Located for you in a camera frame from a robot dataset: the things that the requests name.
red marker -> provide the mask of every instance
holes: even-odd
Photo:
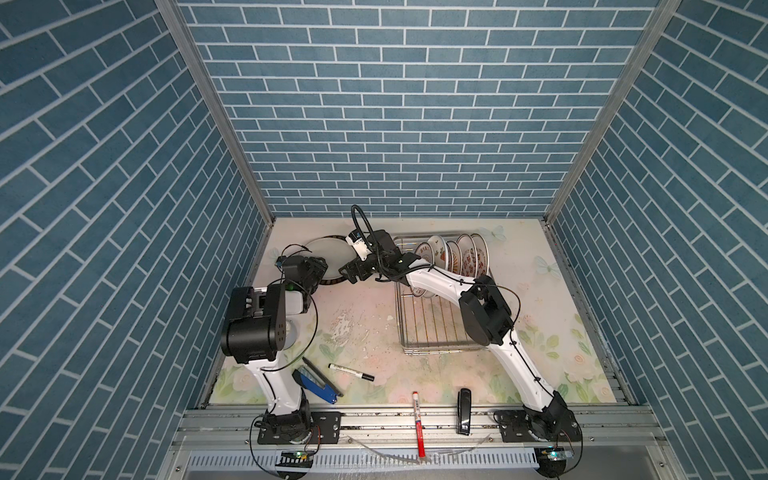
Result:
[[[424,434],[422,433],[422,411],[419,408],[419,392],[413,393],[413,415],[416,418],[416,440],[419,441],[419,458],[427,456],[424,452]]]

tile wall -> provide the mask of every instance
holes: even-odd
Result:
[[[276,215],[540,217],[656,0],[181,0]]]
[[[688,478],[768,478],[766,24],[683,0],[555,223]]]
[[[0,478],[157,474],[262,229],[152,0],[0,2]]]

metal corner post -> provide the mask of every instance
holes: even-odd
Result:
[[[554,196],[554,200],[549,204],[545,212],[544,220],[547,223],[553,223],[565,205],[568,195],[571,194],[581,173],[589,164],[594,151],[597,150],[605,132],[614,120],[619,107],[621,107],[621,103],[629,94],[630,88],[632,88],[634,81],[637,79],[643,66],[645,66],[645,62],[650,57],[651,51],[653,51],[659,38],[661,38],[661,34],[664,33],[664,29],[672,19],[672,15],[677,11],[680,1],[659,0],[659,4],[653,13],[650,14],[640,40],[635,45],[635,48],[632,49],[627,59],[627,64],[624,66],[619,78],[616,80],[616,84],[608,95],[608,100],[595,119],[592,129],[589,130],[589,133],[584,138],[584,143],[576,154],[571,169],[565,175],[562,185]]]
[[[157,9],[160,11],[160,15],[163,17],[165,25],[168,27],[170,36],[173,37],[176,42],[181,57],[187,64],[187,68],[189,68],[192,79],[194,80],[197,89],[200,91],[200,95],[208,106],[211,117],[213,117],[214,122],[219,129],[221,137],[223,138],[227,149],[229,149],[232,159],[234,160],[235,165],[237,165],[237,170],[240,171],[240,175],[243,177],[253,201],[256,202],[256,206],[264,217],[267,225],[272,226],[275,217],[270,211],[270,206],[267,203],[266,198],[264,198],[264,195],[261,193],[256,176],[253,174],[253,169],[250,167],[245,152],[243,151],[243,146],[240,145],[240,141],[237,139],[229,115],[227,115],[227,111],[224,110],[219,94],[216,92],[214,83],[210,79],[208,70],[205,68],[203,58],[200,56],[200,51],[197,50],[195,41],[192,38],[192,32],[187,26],[187,22],[184,20],[184,16],[181,13],[177,0],[155,0],[155,3],[157,4]]]

wire basket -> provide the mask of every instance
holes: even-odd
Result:
[[[463,233],[437,233],[446,240],[456,241]],[[432,235],[414,234],[395,237],[395,244],[404,252],[412,252]],[[462,313],[453,303],[433,296],[413,296],[411,288],[395,283],[397,328],[403,352],[410,355],[454,353],[482,350],[464,330]]]

black mounting plate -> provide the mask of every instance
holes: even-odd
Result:
[[[320,427],[320,443],[336,444],[339,443],[339,429],[341,428],[341,413],[338,412],[311,412],[312,428],[310,437],[310,447],[317,445],[317,429]],[[262,428],[257,438],[259,445],[293,445],[288,439],[276,435],[275,431],[269,428]]]
[[[574,426],[578,425],[576,417],[573,412],[568,412],[568,414],[568,419],[563,422],[563,428],[560,431],[560,439],[567,442],[570,437],[571,442],[580,442],[581,430],[578,426]],[[502,434],[504,443],[540,442],[529,432],[530,427],[524,410],[496,410],[494,415],[499,423],[498,429]]]

